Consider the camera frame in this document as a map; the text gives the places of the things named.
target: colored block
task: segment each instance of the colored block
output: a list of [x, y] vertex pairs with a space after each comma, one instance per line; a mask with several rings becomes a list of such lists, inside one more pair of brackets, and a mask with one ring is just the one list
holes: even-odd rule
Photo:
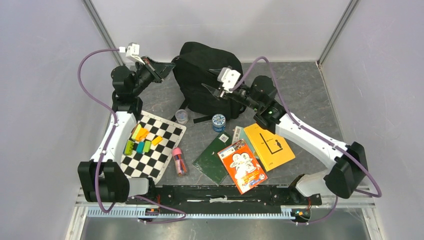
[[132, 132], [131, 139], [136, 140], [137, 135], [139, 134], [139, 131], [142, 129], [142, 126], [140, 124], [137, 124], [134, 131]]
[[126, 146], [125, 146], [125, 151], [123, 154], [125, 155], [131, 155], [133, 154], [133, 147], [134, 147], [134, 142], [131, 140], [128, 140], [126, 142]]
[[141, 154], [143, 153], [143, 148], [145, 147], [145, 143], [144, 142], [140, 142], [137, 146], [137, 149], [135, 150], [137, 153]]
[[158, 145], [158, 143], [160, 143], [162, 141], [162, 137], [161, 136], [157, 136], [155, 139], [153, 139], [153, 141], [151, 141], [151, 144], [153, 145]]
[[144, 143], [144, 148], [143, 148], [143, 152], [147, 153], [148, 151], [150, 151], [150, 146], [152, 145], [151, 141], [146, 141]]
[[138, 134], [135, 137], [135, 140], [137, 142], [141, 142], [144, 138], [147, 137], [148, 134], [149, 134], [149, 131], [147, 131], [146, 129], [142, 128], [142, 129], [140, 129], [140, 131], [138, 131]]

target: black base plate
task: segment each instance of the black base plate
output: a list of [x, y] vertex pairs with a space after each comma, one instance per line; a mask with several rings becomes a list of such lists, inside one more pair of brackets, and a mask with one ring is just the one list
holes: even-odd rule
[[[162, 185], [156, 186], [160, 204], [187, 214], [280, 214], [281, 205], [307, 206], [308, 198], [294, 202], [287, 186], [258, 185], [241, 195], [235, 185]], [[217, 199], [233, 202], [210, 202]], [[321, 195], [310, 197], [311, 205], [322, 205]], [[127, 204], [146, 202], [129, 199]], [[161, 208], [161, 213], [174, 213]]]

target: yellow book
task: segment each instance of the yellow book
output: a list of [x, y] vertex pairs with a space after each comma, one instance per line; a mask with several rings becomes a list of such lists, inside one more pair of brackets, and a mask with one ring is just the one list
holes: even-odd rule
[[295, 158], [283, 137], [262, 129], [258, 124], [245, 127], [244, 132], [267, 172]]

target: gray floor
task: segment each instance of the gray floor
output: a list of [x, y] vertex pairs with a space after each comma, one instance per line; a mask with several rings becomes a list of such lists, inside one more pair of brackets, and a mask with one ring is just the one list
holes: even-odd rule
[[[250, 63], [243, 63], [242, 65], [244, 71], [246, 71]], [[284, 100], [290, 110], [317, 130], [341, 140], [341, 133], [316, 64], [314, 62], [275, 62], [272, 63], [272, 67], [278, 78]], [[258, 75], [271, 76], [266, 63], [260, 62], [255, 66], [247, 78], [247, 84], [250, 85]], [[183, 94], [173, 77], [162, 84], [151, 84], [140, 97], [144, 102], [144, 111], [165, 119], [172, 118], [184, 100]], [[203, 116], [188, 111], [191, 119]], [[253, 116], [253, 110], [246, 110], [238, 119], [229, 121], [225, 131], [233, 135], [235, 126], [247, 127], [253, 124], [255, 122]], [[214, 184], [208, 177], [194, 168], [192, 163], [217, 136], [217, 133], [212, 130], [212, 124], [209, 121], [194, 124], [191, 120], [186, 126], [187, 131], [179, 147], [183, 150], [190, 173], [188, 176], [177, 177], [175, 166], [171, 162], [159, 181], [159, 185]], [[312, 174], [324, 169], [324, 165], [310, 153], [292, 142], [289, 142], [289, 145], [296, 158], [267, 172], [268, 180], [264, 184], [290, 184], [300, 174]], [[228, 176], [223, 184], [233, 184], [233, 181]]]
[[[314, 209], [312, 219], [327, 212]], [[360, 209], [338, 209], [329, 219], [309, 226], [275, 219], [186, 219], [144, 225], [131, 218], [91, 217], [81, 240], [369, 240], [364, 222]]]

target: metal frame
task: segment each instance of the metal frame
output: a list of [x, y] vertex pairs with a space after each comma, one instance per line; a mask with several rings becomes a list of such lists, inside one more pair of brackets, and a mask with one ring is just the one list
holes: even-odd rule
[[333, 48], [336, 40], [339, 38], [340, 33], [345, 28], [347, 21], [351, 17], [351, 14], [355, 10], [359, 1], [360, 0], [350, 0], [349, 4], [346, 7], [346, 10], [344, 10], [344, 13], [341, 16], [340, 20], [338, 21], [337, 26], [335, 27], [330, 39], [327, 42], [327, 45], [324, 47], [324, 50], [322, 51], [321, 56], [319, 57], [318, 61], [316, 61], [320, 69], [321, 69], [321, 65], [326, 60], [331, 49]]
[[[369, 191], [370, 188], [365, 185], [358, 186], [358, 189], [363, 191]], [[330, 209], [334, 204], [334, 195], [323, 195], [321, 196], [322, 205], [320, 206], [312, 206], [312, 209]], [[111, 204], [105, 203], [104, 207], [108, 208]], [[136, 218], [139, 215], [145, 216], [142, 212], [145, 208], [154, 208], [155, 205], [127, 205], [125, 203], [116, 203], [115, 204], [115, 212], [112, 215], [104, 214], [99, 212], [99, 207], [96, 202], [87, 202], [83, 190], [80, 189], [78, 193], [78, 197], [76, 199], [74, 211], [72, 214], [72, 218], [66, 232], [66, 240], [80, 240], [81, 235], [83, 233], [83, 228], [87, 217], [114, 217], [114, 218]], [[307, 206], [299, 206], [299, 205], [283, 205], [281, 206], [281, 214], [240, 214], [240, 215], [232, 215], [232, 214], [188, 214], [187, 218], [189, 219], [288, 219], [287, 211], [291, 211], [291, 209], [302, 209]], [[370, 196], [363, 195], [358, 192], [354, 192], [349, 199], [339, 198], [337, 209], [362, 209], [362, 213], [365, 219], [365, 224], [368, 229], [371, 240], [383, 240], [384, 237], [380, 232], [379, 225], [377, 223], [374, 199]], [[173, 214], [163, 214], [159, 216], [159, 218], [177, 218], [180, 215]]]
[[[91, 0], [82, 0], [82, 3], [84, 4], [85, 8], [87, 9], [88, 14], [90, 15], [91, 19], [94, 22], [94, 25], [96, 26], [98, 32], [100, 33], [101, 37], [103, 38], [104, 42], [106, 43], [107, 47], [110, 49], [116, 49], [117, 46], [115, 45], [114, 41], [112, 40], [112, 37], [109, 35], [108, 30], [106, 29], [105, 25], [103, 24], [102, 19], [99, 16], [99, 13], [97, 12], [96, 8], [93, 5], [93, 2]], [[124, 65], [124, 61], [117, 51], [112, 51], [113, 59], [115, 59], [116, 64], [118, 65]]]

